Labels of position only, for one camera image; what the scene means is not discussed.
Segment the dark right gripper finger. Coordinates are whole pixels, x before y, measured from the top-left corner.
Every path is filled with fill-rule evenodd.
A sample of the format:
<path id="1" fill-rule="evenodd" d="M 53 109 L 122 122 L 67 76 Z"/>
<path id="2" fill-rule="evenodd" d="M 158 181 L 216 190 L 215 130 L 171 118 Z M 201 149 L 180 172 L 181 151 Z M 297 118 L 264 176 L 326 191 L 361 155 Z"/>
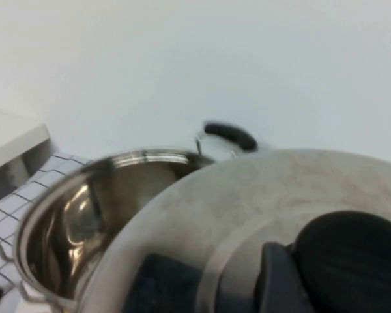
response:
<path id="1" fill-rule="evenodd" d="M 262 247 L 254 291 L 258 312 L 312 312 L 313 305 L 287 248 L 275 242 Z"/>

